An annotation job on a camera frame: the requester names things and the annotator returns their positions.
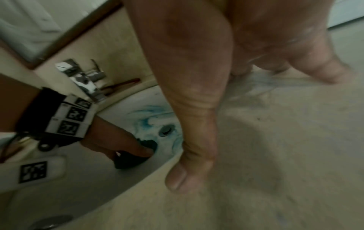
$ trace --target sink basin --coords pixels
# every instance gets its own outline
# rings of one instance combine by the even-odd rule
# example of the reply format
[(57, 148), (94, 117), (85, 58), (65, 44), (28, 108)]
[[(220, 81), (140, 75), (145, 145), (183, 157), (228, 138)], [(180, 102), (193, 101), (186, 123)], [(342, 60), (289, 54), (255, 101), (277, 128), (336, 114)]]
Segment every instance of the sink basin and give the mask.
[[(182, 151), (180, 124), (158, 86), (129, 96), (98, 115), (141, 140), (156, 141), (155, 155), (137, 167), (117, 170), (105, 155), (79, 143), (42, 153), (65, 156), (66, 176), (16, 191), (3, 217), (10, 229), (26, 230), (57, 216), (78, 218), (128, 190)], [(166, 125), (174, 130), (161, 137), (159, 132)]]

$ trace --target sink drain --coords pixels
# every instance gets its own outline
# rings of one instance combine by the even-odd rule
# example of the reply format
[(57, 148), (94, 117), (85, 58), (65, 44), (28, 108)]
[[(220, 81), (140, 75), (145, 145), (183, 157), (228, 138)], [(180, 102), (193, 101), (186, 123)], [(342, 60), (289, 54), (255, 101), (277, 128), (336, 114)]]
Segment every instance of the sink drain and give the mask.
[(51, 230), (70, 222), (72, 219), (73, 217), (70, 215), (53, 216), (35, 222), (28, 228), (28, 230)]
[(174, 131), (174, 129), (175, 129), (174, 125), (165, 125), (163, 126), (163, 128), (160, 129), (159, 136), (161, 137), (168, 136)]

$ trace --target faucet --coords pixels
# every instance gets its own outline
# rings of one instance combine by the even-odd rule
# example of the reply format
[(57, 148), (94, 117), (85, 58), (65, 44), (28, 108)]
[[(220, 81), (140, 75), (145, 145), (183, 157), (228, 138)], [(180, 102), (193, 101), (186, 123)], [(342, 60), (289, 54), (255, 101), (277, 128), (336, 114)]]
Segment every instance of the faucet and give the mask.
[(106, 99), (105, 94), (95, 85), (95, 82), (106, 77), (95, 60), (91, 59), (95, 68), (83, 72), (81, 67), (73, 60), (67, 59), (56, 64), (56, 68), (66, 74), (87, 96), (94, 102)]

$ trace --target mirror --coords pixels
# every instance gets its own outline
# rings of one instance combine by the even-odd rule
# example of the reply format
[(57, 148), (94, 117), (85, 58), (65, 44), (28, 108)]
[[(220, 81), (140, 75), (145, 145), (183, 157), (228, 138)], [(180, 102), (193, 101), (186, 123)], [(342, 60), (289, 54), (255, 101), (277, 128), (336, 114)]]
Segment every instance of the mirror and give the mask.
[(119, 0), (0, 0), (0, 45), (34, 69), (121, 6)]

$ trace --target beige countertop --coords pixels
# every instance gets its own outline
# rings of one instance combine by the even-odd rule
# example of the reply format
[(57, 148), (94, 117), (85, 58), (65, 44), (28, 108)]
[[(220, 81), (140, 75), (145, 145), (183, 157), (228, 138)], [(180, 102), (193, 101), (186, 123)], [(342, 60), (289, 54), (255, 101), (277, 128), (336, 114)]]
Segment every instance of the beige countertop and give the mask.
[[(364, 72), (364, 22), (332, 31), (342, 59)], [(63, 230), (310, 229), (364, 226), (364, 79), (323, 85), (258, 70), (229, 85), (220, 155), (206, 184), (170, 193), (165, 164)]]

